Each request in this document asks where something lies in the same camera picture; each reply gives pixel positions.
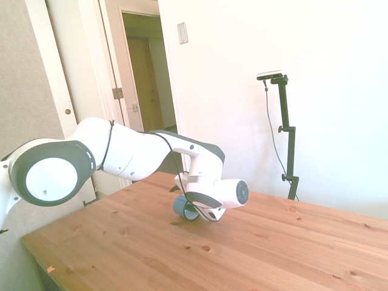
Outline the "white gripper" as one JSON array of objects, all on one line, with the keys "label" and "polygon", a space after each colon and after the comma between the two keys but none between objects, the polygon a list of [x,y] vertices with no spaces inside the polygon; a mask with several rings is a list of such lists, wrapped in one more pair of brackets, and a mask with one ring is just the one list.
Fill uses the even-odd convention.
[{"label": "white gripper", "polygon": [[193,205],[186,198],[186,185],[189,178],[188,172],[178,173],[174,181],[176,185],[170,189],[170,192],[181,190],[182,194],[179,195],[173,203],[173,210],[176,214],[188,219],[189,221],[194,221],[198,217],[203,218],[204,220],[216,222],[221,219],[224,212],[226,211],[223,208],[208,209],[203,207],[197,207]]}]

